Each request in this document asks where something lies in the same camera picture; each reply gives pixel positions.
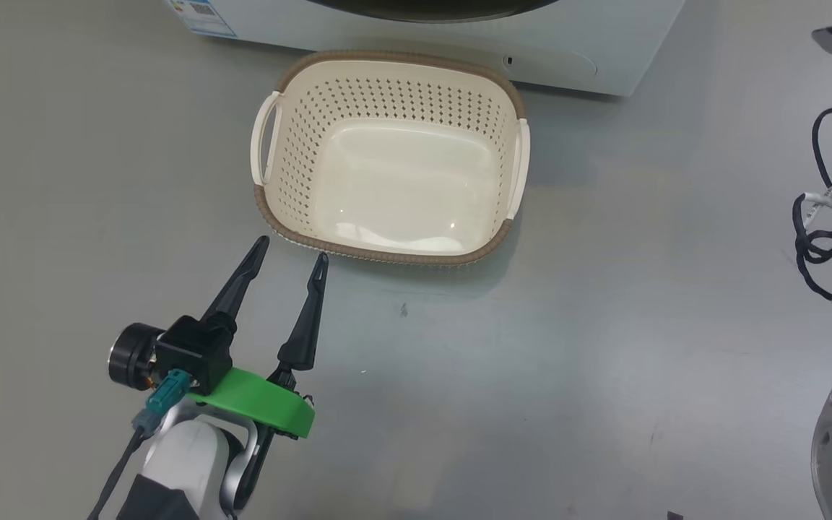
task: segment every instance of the green plastic part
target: green plastic part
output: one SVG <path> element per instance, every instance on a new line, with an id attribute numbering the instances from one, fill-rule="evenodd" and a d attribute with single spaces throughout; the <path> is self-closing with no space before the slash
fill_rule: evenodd
<path id="1" fill-rule="evenodd" d="M 238 368 L 231 368 L 211 395 L 188 397 L 301 438 L 310 435 L 316 415 L 300 395 Z"/>

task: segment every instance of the white handle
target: white handle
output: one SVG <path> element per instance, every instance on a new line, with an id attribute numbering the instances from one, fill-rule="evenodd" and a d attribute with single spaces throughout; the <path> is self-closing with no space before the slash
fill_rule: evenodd
<path id="1" fill-rule="evenodd" d="M 509 211 L 506 218 L 515 218 L 519 213 L 519 204 L 525 192 L 525 180 L 529 175 L 529 152 L 532 151 L 532 138 L 529 124 L 519 119 L 519 132 L 516 134 L 516 152 L 512 162 L 512 187 L 509 188 Z"/>
<path id="2" fill-rule="evenodd" d="M 250 167 L 252 168 L 252 181 L 259 186 L 268 184 L 272 177 L 272 162 L 274 161 L 274 148 L 278 143 L 278 127 L 281 126 L 281 106 L 278 105 L 278 98 L 281 92 L 274 91 L 265 99 L 259 108 L 259 114 L 255 116 L 255 124 L 252 126 L 252 141 L 250 142 Z M 265 159 L 265 168 L 261 167 L 261 138 L 268 126 L 268 117 L 274 109 L 274 127 L 272 127 L 271 138 L 268 139 L 268 158 Z"/>

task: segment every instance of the washing machine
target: washing machine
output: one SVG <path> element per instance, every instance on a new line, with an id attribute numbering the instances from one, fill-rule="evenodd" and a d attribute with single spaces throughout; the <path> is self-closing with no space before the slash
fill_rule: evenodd
<path id="1" fill-rule="evenodd" d="M 631 95 L 684 0 L 165 0 L 194 33 L 460 59 L 515 82 Z"/>

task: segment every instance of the qr code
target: qr code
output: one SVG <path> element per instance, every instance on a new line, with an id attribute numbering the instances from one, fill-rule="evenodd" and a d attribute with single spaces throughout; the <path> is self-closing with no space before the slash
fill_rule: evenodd
<path id="1" fill-rule="evenodd" d="M 207 16 L 217 16 L 217 13 L 214 13 L 214 10 L 211 9 L 211 6 L 205 6 L 205 4 L 191 4 L 191 8 L 194 9 L 194 12 L 198 14 L 207 14 Z"/>

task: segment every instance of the brown woven rim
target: brown woven rim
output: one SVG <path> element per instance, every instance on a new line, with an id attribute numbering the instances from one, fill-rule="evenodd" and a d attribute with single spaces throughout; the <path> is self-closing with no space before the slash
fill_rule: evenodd
<path id="1" fill-rule="evenodd" d="M 403 63 L 413 63 L 415 65 L 436 66 L 440 69 L 456 70 L 457 72 L 466 72 L 475 76 L 481 76 L 491 80 L 501 87 L 509 96 L 516 110 L 517 118 L 525 118 L 525 105 L 522 105 L 522 98 L 519 96 L 519 91 L 509 82 L 508 79 L 496 73 L 495 70 L 485 68 L 485 66 L 473 65 L 471 63 L 456 61 L 435 56 L 416 55 L 416 53 L 392 53 L 384 51 L 324 51 L 320 53 L 312 53 L 309 56 L 303 57 L 294 66 L 287 70 L 284 77 L 281 78 L 275 89 L 278 92 L 287 92 L 287 87 L 290 86 L 291 79 L 297 76 L 301 70 L 307 69 L 316 63 L 324 61 L 336 60 L 367 60 L 367 61 L 393 61 Z M 297 233 L 291 228 L 285 226 L 274 216 L 272 208 L 268 205 L 268 200 L 265 198 L 265 188 L 259 185 L 255 186 L 255 202 L 259 207 L 261 216 L 265 218 L 268 224 L 274 228 L 274 232 L 280 234 L 282 237 L 299 243 L 302 246 L 311 247 L 320 251 L 329 251 L 329 253 L 344 254 L 344 256 L 354 256 L 357 258 L 364 258 L 366 260 L 376 260 L 378 262 L 389 262 L 392 264 L 422 264 L 423 266 L 445 266 L 453 267 L 460 266 L 460 264 L 471 264 L 480 260 L 481 258 L 491 254 L 502 241 L 506 239 L 509 230 L 512 228 L 512 219 L 506 218 L 503 224 L 499 227 L 499 231 L 488 243 L 483 244 L 483 247 L 471 253 L 459 254 L 458 256 L 433 256 L 432 254 L 403 254 L 403 253 L 384 253 L 383 251 L 372 251 L 370 249 L 363 249 L 360 247 L 341 246 L 341 244 L 331 243 L 331 241 L 313 239 L 306 235 Z"/>
<path id="2" fill-rule="evenodd" d="M 255 185 L 255 204 L 258 205 L 261 216 L 265 217 L 265 221 L 274 228 L 274 232 L 280 234 L 282 237 L 294 243 L 299 243 L 302 246 L 311 247 L 320 251 L 329 251 L 329 253 L 344 254 L 344 256 L 355 256 L 357 258 L 364 258 L 366 260 L 376 260 L 378 262 L 389 262 L 391 264 L 422 264 L 423 266 L 460 266 L 460 264 L 471 264 L 480 260 L 481 258 L 491 254 L 496 247 L 499 246 L 506 239 L 509 230 L 512 228 L 512 219 L 506 218 L 503 220 L 499 231 L 488 243 L 483 244 L 483 247 L 471 253 L 459 254 L 458 256 L 433 256 L 432 254 L 403 254 L 403 253 L 383 253 L 383 251 L 372 251 L 370 249 L 361 249 L 361 247 L 341 246 L 341 244 L 331 243 L 331 241 L 313 239 L 306 235 L 301 235 L 297 231 L 285 226 L 274 216 L 272 208 L 268 207 L 268 201 L 265 199 L 265 188 Z"/>
<path id="3" fill-rule="evenodd" d="M 278 92 L 286 92 L 287 86 L 290 85 L 291 79 L 297 76 L 301 70 L 307 69 L 308 66 L 322 61 L 337 61 L 337 60 L 364 60 L 364 61 L 395 61 L 402 63 L 413 63 L 414 65 L 437 66 L 439 69 L 456 70 L 457 72 L 466 72 L 475 76 L 480 76 L 496 83 L 509 96 L 512 105 L 516 108 L 516 118 L 522 119 L 525 117 L 525 105 L 522 103 L 522 98 L 519 91 L 516 90 L 515 85 L 509 82 L 501 74 L 494 69 L 488 69 L 486 66 L 475 65 L 464 61 L 455 59 L 448 59 L 445 57 L 417 55 L 416 53 L 392 53 L 386 51 L 324 51 L 320 53 L 312 53 L 304 56 L 294 66 L 287 70 L 285 75 L 281 78 L 275 89 Z"/>

